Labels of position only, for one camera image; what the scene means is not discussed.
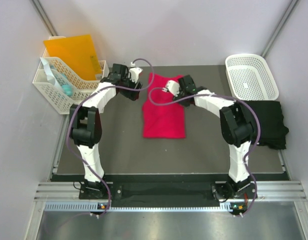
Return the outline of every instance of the gray table surface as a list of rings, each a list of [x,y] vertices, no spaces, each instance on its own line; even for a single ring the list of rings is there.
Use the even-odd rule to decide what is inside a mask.
[[[37,240],[305,240],[293,202],[256,202],[242,219],[228,212],[109,212],[99,220],[88,214],[72,218],[77,214],[45,212]]]
[[[148,82],[149,67],[140,80]],[[165,77],[190,74],[196,86],[221,95],[231,95],[223,65],[159,66],[155,73]],[[99,143],[101,164],[106,174],[190,174],[227,173],[229,147],[221,134],[220,119],[195,106],[185,108],[185,139],[143,138],[142,105],[147,92],[137,101],[122,95],[113,98],[101,114],[102,138]],[[79,151],[71,141],[72,147]],[[278,151],[257,147],[249,158],[254,173],[282,173]],[[83,174],[79,159],[63,147],[57,174]]]

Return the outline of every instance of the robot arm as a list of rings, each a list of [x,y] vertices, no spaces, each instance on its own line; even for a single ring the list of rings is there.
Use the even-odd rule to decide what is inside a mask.
[[[197,95],[182,100],[179,104],[185,107],[193,104],[220,118],[222,136],[229,146],[230,168],[226,184],[229,186],[227,188],[230,188],[231,196],[239,195],[251,183],[250,174],[245,167],[243,157],[249,151],[251,145],[252,115],[239,103],[219,97],[211,97],[213,93],[203,87],[196,87],[189,75],[179,78],[178,82],[171,80],[165,86],[165,91],[174,95],[173,100]]]
[[[88,166],[101,178],[104,176],[99,154],[99,142],[102,137],[100,113],[103,112],[106,104],[118,93],[133,101],[138,99],[138,91],[119,89],[114,86],[140,89],[142,87],[142,84],[139,82],[141,72],[142,69],[139,67],[128,69],[125,65],[113,64],[112,72],[100,81],[93,93],[108,86],[113,87],[100,91],[97,95],[84,102],[74,118],[70,138],[74,140],[74,144],[78,147],[82,158],[87,162],[87,164],[84,163],[85,185],[90,189],[100,190],[101,184],[100,180],[90,171]],[[75,104],[71,106],[69,111],[70,118],[73,116],[76,108],[77,105]]]

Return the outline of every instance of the white desk organizer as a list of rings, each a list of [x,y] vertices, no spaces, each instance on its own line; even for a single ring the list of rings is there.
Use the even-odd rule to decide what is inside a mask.
[[[233,97],[240,100],[276,100],[279,90],[265,59],[256,54],[226,58],[226,76]]]
[[[64,38],[63,36],[51,37],[50,39]],[[49,57],[47,50],[43,54],[43,58],[48,60],[49,64],[53,65],[57,71],[52,69],[52,72],[60,84],[69,84],[72,87],[73,95],[67,96],[61,90],[48,82],[44,72],[42,63],[39,64],[35,74],[33,84],[39,92],[47,99],[47,101],[55,108],[59,114],[69,114],[70,107],[73,104],[79,104],[88,97],[99,85],[100,81],[85,81],[81,79],[69,66],[66,65],[58,57]],[[102,69],[102,78],[109,74],[109,67],[106,61],[99,61]]]

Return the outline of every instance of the orange folder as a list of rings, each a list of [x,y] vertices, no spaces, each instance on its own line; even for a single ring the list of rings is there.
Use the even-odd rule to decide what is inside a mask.
[[[91,35],[72,36],[44,41],[50,57],[62,59],[86,81],[95,81],[102,73]]]

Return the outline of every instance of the purple cable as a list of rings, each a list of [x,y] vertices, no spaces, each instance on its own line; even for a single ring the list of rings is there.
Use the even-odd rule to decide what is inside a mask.
[[[78,106],[77,108],[75,109],[75,111],[73,112],[73,116],[72,118],[70,119],[69,121],[69,124],[68,124],[68,129],[67,129],[67,134],[66,134],[66,146],[68,148],[68,150],[70,152],[72,152],[72,154],[74,154],[77,158],[79,158],[87,167],[88,169],[100,180],[100,182],[102,184],[104,184],[104,186],[106,187],[106,190],[108,192],[108,203],[106,205],[106,208],[104,210],[104,212],[102,212],[99,216],[102,216],[104,215],[110,208],[110,203],[111,203],[111,191],[110,191],[110,188],[109,186],[106,184],[106,182],[101,178],[101,176],[99,176],[92,168],[91,166],[78,154],[76,154],[73,149],[71,148],[70,146],[70,133],[71,133],[71,129],[72,129],[72,125],[73,125],[73,122],[74,122],[74,118],[75,116],[78,114],[78,111],[80,109],[80,107],[89,99],[93,98],[95,95],[97,95],[98,93],[100,93],[101,91],[103,90],[106,90],[106,89],[111,89],[111,88],[117,88],[117,89],[124,89],[124,90],[130,90],[130,91],[134,91],[134,92],[140,92],[140,91],[143,91],[143,90],[146,90],[148,89],[151,84],[153,83],[153,80],[154,80],[154,77],[155,77],[155,74],[154,74],[154,68],[152,66],[152,64],[147,61],[146,59],[144,58],[137,58],[135,59],[132,63],[135,63],[136,61],[144,61],[146,62],[150,68],[151,68],[151,71],[152,71],[152,79],[150,80],[150,83],[148,84],[148,86],[144,87],[144,88],[140,88],[140,89],[134,89],[134,88],[129,88],[129,87],[124,87],[124,86],[115,86],[115,85],[112,85],[112,86],[106,86],[106,87],[103,87],[102,89],[98,90],[97,92],[91,94],[90,96],[88,96],[86,99],[84,99]]]
[[[178,103],[180,101],[183,101],[183,100],[186,100],[186,99],[191,99],[193,97],[214,97],[214,98],[221,98],[221,99],[227,99],[227,100],[233,100],[233,101],[237,101],[241,104],[243,104],[253,115],[255,121],[256,121],[256,126],[257,126],[257,136],[256,136],[256,140],[254,142],[254,144],[252,145],[252,147],[249,149],[249,151],[244,155],[243,157],[243,162],[244,162],[244,165],[245,165],[245,168],[246,168],[246,171],[249,173],[250,177],[252,178],[254,184],[255,184],[255,193],[254,193],[254,196],[253,196],[253,199],[252,199],[252,202],[250,203],[249,207],[247,208],[247,210],[242,214],[242,217],[245,216],[252,208],[252,206],[254,205],[254,202],[255,202],[255,199],[256,199],[256,196],[257,196],[257,193],[258,193],[258,185],[257,185],[257,182],[256,182],[256,179],[254,177],[254,175],[252,174],[249,166],[247,165],[246,163],[246,158],[250,155],[251,152],[253,152],[253,150],[255,149],[255,147],[257,146],[259,140],[260,140],[260,137],[261,137],[261,124],[260,124],[260,121],[259,121],[259,118],[258,116],[256,115],[256,113],[253,111],[253,109],[244,101],[240,100],[240,99],[236,99],[232,96],[223,96],[223,95],[218,95],[218,94],[195,94],[195,95],[191,95],[191,96],[186,96],[186,97],[183,97],[181,99],[178,99],[178,100],[175,100],[175,101],[171,101],[171,102],[166,102],[166,103],[156,103],[153,101],[151,95],[152,95],[152,92],[154,90],[163,90],[164,88],[163,87],[154,87],[151,91],[149,91],[149,94],[148,94],[148,99],[149,101],[156,105],[156,106],[166,106],[166,105],[171,105],[171,104],[175,104],[175,103]]]

